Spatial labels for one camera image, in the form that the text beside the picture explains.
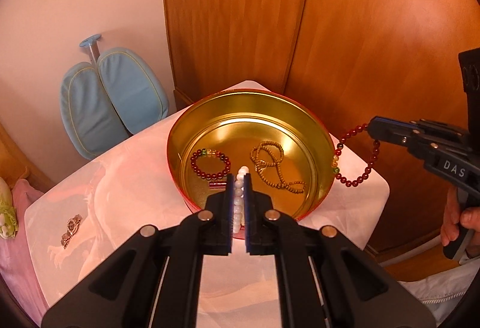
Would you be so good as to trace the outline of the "person's right hand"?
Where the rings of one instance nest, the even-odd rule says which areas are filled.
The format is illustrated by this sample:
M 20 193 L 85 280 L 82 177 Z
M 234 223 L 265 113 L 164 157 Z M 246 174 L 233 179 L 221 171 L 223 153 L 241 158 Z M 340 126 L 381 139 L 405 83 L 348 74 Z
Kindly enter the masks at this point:
M 467 251 L 470 256 L 477 256 L 479 254 L 480 246 L 479 207 L 461 210 L 457 201 L 457 189 L 454 186 L 450 186 L 448 189 L 447 202 L 444 208 L 440 232 L 441 243 L 444 247 L 458 238 L 460 234 L 460 226 L 463 226 L 468 230 L 474 230 Z

